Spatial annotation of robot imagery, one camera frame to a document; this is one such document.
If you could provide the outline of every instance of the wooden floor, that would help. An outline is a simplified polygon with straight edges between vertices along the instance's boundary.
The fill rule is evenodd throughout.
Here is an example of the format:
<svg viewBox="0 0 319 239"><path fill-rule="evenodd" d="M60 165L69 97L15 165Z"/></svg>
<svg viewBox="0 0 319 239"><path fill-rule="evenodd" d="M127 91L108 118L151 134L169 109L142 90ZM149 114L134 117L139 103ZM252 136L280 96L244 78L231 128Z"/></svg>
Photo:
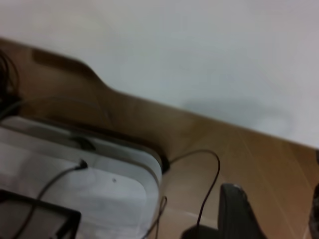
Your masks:
<svg viewBox="0 0 319 239"><path fill-rule="evenodd" d="M311 238L307 224L313 190L319 182L313 149L122 95L90 73L67 70L67 63L62 63L62 68L36 63L26 47L3 43L2 48L17 63L22 96L64 97L33 99L26 106L29 115L63 116L138 136L161 146L169 159L194 149L214 150L221 159L221 173L206 203L203 224L217 226L219 186L231 182L246 191L268 238ZM168 205L160 239L177 239L196 223L216 170L215 159L206 154L190 156L172 167L161 188Z"/></svg>

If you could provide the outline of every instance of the black cord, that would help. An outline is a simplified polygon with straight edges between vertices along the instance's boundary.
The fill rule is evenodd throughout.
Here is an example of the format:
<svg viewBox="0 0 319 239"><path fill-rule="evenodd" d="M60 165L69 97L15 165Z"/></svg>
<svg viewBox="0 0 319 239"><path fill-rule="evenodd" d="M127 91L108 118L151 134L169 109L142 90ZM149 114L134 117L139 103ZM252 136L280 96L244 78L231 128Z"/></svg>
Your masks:
<svg viewBox="0 0 319 239"><path fill-rule="evenodd" d="M36 197L36 200L34 201L34 203L32 204L32 207L28 213L28 215L26 216L24 222L22 223L21 227L16 231L16 233L14 234L14 236L12 237L12 239L18 239L22 233L25 231L26 227L28 226L28 224L30 223L32 216L34 214L34 211L38 205L38 202L41 201L41 198L43 197L43 195L46 193L46 191L56 182L58 181L60 178L62 178L64 175L73 172L73 171L78 171L78 170L82 170L82 169L86 169L88 168L88 164L81 159L81 162L78 166L76 167L72 167L66 170L63 170L62 172L60 172L58 175L56 175L54 178L52 178L44 187L43 189L40 191L40 193L38 194L38 196Z"/></svg>
<svg viewBox="0 0 319 239"><path fill-rule="evenodd" d="M10 68L13 69L15 74L16 83L12 80ZM0 50L0 99L5 100L9 94L18 95L19 89L19 73L10 57Z"/></svg>
<svg viewBox="0 0 319 239"><path fill-rule="evenodd" d="M213 181L212 185L209 187L208 192L207 192L207 194L206 194L206 196L205 196L205 198L204 198L204 201L203 201L203 203L201 204L201 207L200 207L200 211L199 211L198 218L197 218L197 223L196 223L196 226L199 227L199 223L200 223L201 215L203 214L203 210L204 210L205 203L206 203L206 201L207 201L207 199L208 199L208 197L209 197L209 195L210 195L211 190L212 190L213 187L215 186L215 183L216 183L217 178L218 178L218 175L219 175L219 171L220 171L220 160L219 160L219 157L218 157L217 153L215 153L215 152L212 151L212 150L209 150L209 149L199 149L199 150L195 150L195 151L186 153L186 154L184 154L184 155L182 155L182 156L176 157L175 159L173 159L173 160L170 162L170 164L172 165L172 164L174 164L174 163L180 161L181 159L186 158L186 157L191 156L191 155L196 154L196 153L209 153L209 154L213 155L213 156L216 158L217 162L218 162L218 169L217 169L217 173L216 173L216 175L215 175L214 181Z"/></svg>
<svg viewBox="0 0 319 239"><path fill-rule="evenodd" d="M141 239L146 239L150 234L151 232L153 231L153 229L155 227L157 227L156 229L156 239L159 235L159 225L160 225L160 217L162 216L164 210L165 210L165 207L167 205L167 197L166 196L163 196L160 200L160 204L159 204L159 214L157 216L157 218L155 219L155 221L153 222L153 224L151 225L150 229L146 232L146 234L141 238Z"/></svg>
<svg viewBox="0 0 319 239"><path fill-rule="evenodd" d="M206 196L204 198L204 201L202 202L202 205L200 207L200 212L198 214L197 223L196 223L196 227L198 228L199 227L199 223L200 223L200 219L201 219L201 215L203 214L204 206L206 204L206 201L207 201L212 189L215 186L215 183L216 183L218 175L219 175L219 171L220 171L220 160L219 160L219 157L218 157L217 153L215 153L212 150L209 150L209 149L198 149L198 150L195 150L195 151L192 151L192 152L189 152L189 153L186 153L186 154L183 154L181 156L178 156L178 157L174 158L173 160L170 161L170 165L173 165L174 163L177 163L181 159L184 159L184 158L186 158L188 156L191 156L191 155L197 154L197 153L209 153L209 154L213 155L216 158L217 162L218 162L218 169L217 169L217 173L215 175L214 181L213 181L212 185L209 187L208 192L207 192L207 194L206 194ZM159 204L159 214L156 217L156 220L153 222L153 224L151 225L150 229L146 232L146 234L141 239L146 239L150 235L150 233L153 231L153 229L155 227L156 227L155 239L158 239L160 218L161 218L161 216L162 216L162 214L163 214L163 212L165 210L166 205L167 205L167 197L164 196L164 197L161 198L161 201L160 201L160 204Z"/></svg>

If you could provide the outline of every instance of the power cable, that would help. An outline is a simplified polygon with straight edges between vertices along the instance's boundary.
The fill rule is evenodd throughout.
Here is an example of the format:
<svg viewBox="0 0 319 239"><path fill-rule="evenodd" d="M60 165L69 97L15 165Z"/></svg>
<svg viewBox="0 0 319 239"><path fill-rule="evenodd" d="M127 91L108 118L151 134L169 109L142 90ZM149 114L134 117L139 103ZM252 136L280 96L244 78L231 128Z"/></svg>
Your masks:
<svg viewBox="0 0 319 239"><path fill-rule="evenodd" d="M12 237L12 239L18 239L22 233L25 231L25 229L27 228L27 226L29 225L34 211L36 209L36 207L38 206L38 203L41 201L43 195L46 193L46 191L56 182L58 181L60 178L62 178L63 176L67 175L70 172L73 171L78 171L78 170L83 170L83 169L87 169L88 168L88 164L81 159L81 162L79 163L78 166L69 168L69 169L65 169L62 172L60 172L58 175L56 175L54 178L52 178L40 191L40 193L38 194L38 196L36 197L35 201L33 202L31 209L28 213L28 215L26 216L26 218L24 219L22 225L20 226L20 228L16 231L16 233L14 234L14 236Z"/></svg>

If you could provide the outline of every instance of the white wall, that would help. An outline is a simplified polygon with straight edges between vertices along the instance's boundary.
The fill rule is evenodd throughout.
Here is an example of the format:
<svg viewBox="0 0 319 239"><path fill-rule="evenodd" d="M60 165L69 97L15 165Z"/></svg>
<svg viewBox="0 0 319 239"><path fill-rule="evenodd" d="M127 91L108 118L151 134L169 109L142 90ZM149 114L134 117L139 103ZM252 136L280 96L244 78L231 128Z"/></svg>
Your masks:
<svg viewBox="0 0 319 239"><path fill-rule="evenodd" d="M110 87L319 147L319 1L0 0L0 36Z"/></svg>

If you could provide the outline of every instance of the black cable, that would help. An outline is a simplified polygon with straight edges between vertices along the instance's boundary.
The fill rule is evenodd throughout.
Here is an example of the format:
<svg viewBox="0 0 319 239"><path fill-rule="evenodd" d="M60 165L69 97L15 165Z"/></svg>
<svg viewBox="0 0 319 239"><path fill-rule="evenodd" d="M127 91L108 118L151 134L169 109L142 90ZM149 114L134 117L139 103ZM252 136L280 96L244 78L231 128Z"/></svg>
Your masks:
<svg viewBox="0 0 319 239"><path fill-rule="evenodd" d="M204 201L202 202L202 205L200 207L200 212L198 214L198 218L197 218L197 223L196 223L196 227L198 228L199 227L199 223L200 223L200 219L201 219L201 215L203 213L203 210L204 210L204 206L205 206L205 203L213 189L213 187L215 186L215 183L217 181L217 178L218 178L218 175L219 175L219 171L220 171L220 160L219 160L219 157L217 155L217 153L215 153L214 151L212 150L209 150L209 149L198 149L198 150L195 150L195 151L192 151L192 152L189 152L189 153L186 153L186 154L183 154L181 156L178 156L176 158L174 158L173 160L170 161L170 165L180 161L181 159L183 158L186 158L188 156L191 156L193 154L197 154L197 153L209 153L211 155L213 155L217 162L218 162L218 169L217 169L217 173L215 175L215 178L214 178L214 181L212 183L212 185L209 187L208 189L208 192L204 198ZM156 217L156 220L153 222L153 224L151 225L150 229L146 232L146 234L141 238L141 239L146 239L150 233L153 231L153 229L156 227L156 234L155 234L155 239L158 239L158 235L159 235L159 226L160 226L160 218L165 210L165 207L167 205L167 197L164 196L161 198L161 201L160 201L160 204L159 204L159 214L158 216Z"/></svg>
<svg viewBox="0 0 319 239"><path fill-rule="evenodd" d="M196 226L199 227L199 223L200 223L201 215L203 214L203 210L204 210L205 203L206 203L206 201L207 201L207 199L208 199L208 197L209 197L209 194L210 194L211 190L212 190L213 187L215 186L215 183L216 183L217 178L218 178L218 175L219 175L219 171L220 171L220 160L219 160L219 157L218 157L217 153L215 153L215 152L212 151L212 150L209 150L209 149L199 149L199 150L195 150L195 151L186 153L186 154L184 154L184 155L182 155L182 156L176 157L175 159L173 159L173 160L170 162L170 164L172 165L172 164L174 164L174 163L180 161L181 159L186 158L186 157L188 157L188 156L190 156L190 155L193 155L193 154L196 154L196 153L209 153L209 154L213 155L213 156L216 158L217 162L218 162L218 169L217 169L217 173L216 173L216 175L215 175L214 181L213 181L212 185L209 187L208 192L207 192L207 194L206 194L206 196L205 196L205 198L204 198L204 201L203 201L203 203L201 204L201 207L200 207L200 211L199 211L198 218L197 218L197 223L196 223Z"/></svg>
<svg viewBox="0 0 319 239"><path fill-rule="evenodd" d="M10 68L13 69L15 74L16 83L13 83L12 75L10 73ZM5 99L9 94L16 94L18 95L18 88L19 88L19 73L16 68L16 65L11 60L10 57L8 57L7 54L5 54L2 50L0 50L0 99Z"/></svg>
<svg viewBox="0 0 319 239"><path fill-rule="evenodd" d="M32 204L32 207L28 213L28 215L26 216L24 222L22 223L21 227L16 231L16 233L14 234L14 236L12 237L12 239L18 239L22 233L25 231L26 227L28 226L28 224L30 223L32 216L34 214L34 211L38 205L38 202L41 201L41 198L43 197L43 195L46 193L46 191L56 182L58 181L60 178L62 178L64 175L73 172L73 171L78 171L78 170L82 170L82 169L86 169L88 168L88 164L81 159L81 162L78 166L63 170L62 172L60 172L58 175L56 175L54 178L52 178L44 187L43 189L40 191L40 193L38 194L38 196L36 197L36 200L34 201L34 203Z"/></svg>
<svg viewBox="0 0 319 239"><path fill-rule="evenodd" d="M153 222L153 224L151 225L150 229L145 233L145 235L141 238L141 239L146 239L150 234L151 232L153 231L153 229L157 226L157 233L156 233L156 238L159 234L158 232L158 227L159 227L159 224L160 224L160 217L162 216L164 210L165 210L165 207L167 205L167 197L166 196L163 196L160 200L160 204L159 204L159 214L157 216L157 218L155 219L155 221Z"/></svg>

